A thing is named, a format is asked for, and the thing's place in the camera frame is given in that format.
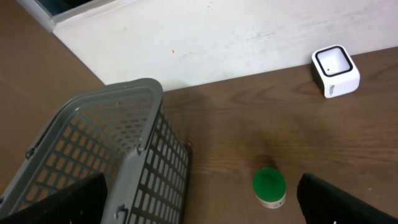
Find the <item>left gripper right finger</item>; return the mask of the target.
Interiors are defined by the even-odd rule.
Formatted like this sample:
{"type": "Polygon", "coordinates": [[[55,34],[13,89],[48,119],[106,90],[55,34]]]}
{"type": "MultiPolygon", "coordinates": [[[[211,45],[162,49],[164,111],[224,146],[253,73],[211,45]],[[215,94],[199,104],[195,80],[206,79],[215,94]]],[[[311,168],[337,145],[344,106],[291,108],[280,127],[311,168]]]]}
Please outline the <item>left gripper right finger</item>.
{"type": "Polygon", "coordinates": [[[311,173],[300,179],[297,200],[307,224],[397,224],[397,218],[311,173]]]}

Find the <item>grey plastic shopping basket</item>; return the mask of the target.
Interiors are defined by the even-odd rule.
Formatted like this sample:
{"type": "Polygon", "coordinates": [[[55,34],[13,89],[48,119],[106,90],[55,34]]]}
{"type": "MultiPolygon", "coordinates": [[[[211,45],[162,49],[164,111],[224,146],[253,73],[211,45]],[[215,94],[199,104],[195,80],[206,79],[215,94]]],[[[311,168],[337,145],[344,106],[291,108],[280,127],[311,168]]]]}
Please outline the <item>grey plastic shopping basket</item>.
{"type": "Polygon", "coordinates": [[[91,174],[104,174],[100,223],[183,222],[192,152],[141,78],[80,94],[50,120],[1,196],[1,219],[91,174]]]}

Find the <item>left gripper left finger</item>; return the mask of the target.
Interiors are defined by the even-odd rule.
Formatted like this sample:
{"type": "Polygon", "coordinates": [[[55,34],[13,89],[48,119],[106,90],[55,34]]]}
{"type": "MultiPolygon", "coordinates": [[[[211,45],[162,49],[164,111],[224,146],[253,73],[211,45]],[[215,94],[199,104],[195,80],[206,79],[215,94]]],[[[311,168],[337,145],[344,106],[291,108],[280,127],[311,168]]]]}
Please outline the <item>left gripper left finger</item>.
{"type": "Polygon", "coordinates": [[[1,219],[1,224],[100,223],[108,196],[104,174],[96,173],[1,219]]]}

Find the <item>green lid jar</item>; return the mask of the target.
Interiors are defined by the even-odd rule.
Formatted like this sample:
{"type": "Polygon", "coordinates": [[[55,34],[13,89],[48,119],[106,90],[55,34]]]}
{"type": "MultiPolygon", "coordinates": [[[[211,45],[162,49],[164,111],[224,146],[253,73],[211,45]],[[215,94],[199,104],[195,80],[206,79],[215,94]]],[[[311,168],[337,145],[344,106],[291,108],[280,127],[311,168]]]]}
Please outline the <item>green lid jar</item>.
{"type": "Polygon", "coordinates": [[[282,173],[272,167],[259,169],[252,180],[253,191],[263,207],[277,209],[286,201],[286,184],[282,173]]]}

